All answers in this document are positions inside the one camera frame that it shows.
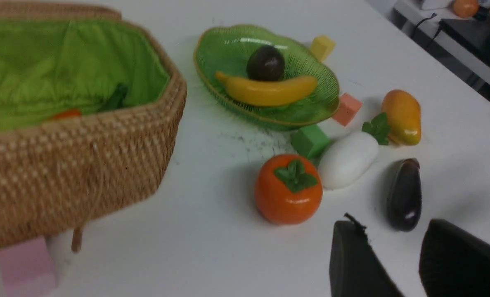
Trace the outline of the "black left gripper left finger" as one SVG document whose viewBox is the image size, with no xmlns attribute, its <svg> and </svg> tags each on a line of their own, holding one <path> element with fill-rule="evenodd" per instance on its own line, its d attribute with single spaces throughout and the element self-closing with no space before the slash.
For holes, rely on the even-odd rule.
<svg viewBox="0 0 490 297">
<path fill-rule="evenodd" d="M 366 226 L 352 215 L 334 224 L 329 279 L 332 297 L 403 297 L 379 261 Z"/>
</svg>

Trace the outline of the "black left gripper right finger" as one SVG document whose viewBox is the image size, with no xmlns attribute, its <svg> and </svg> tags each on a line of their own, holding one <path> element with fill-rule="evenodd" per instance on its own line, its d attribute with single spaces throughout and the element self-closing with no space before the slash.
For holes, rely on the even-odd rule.
<svg viewBox="0 0 490 297">
<path fill-rule="evenodd" d="M 428 297 L 490 297 L 490 244 L 432 219 L 421 245 L 419 275 Z"/>
</svg>

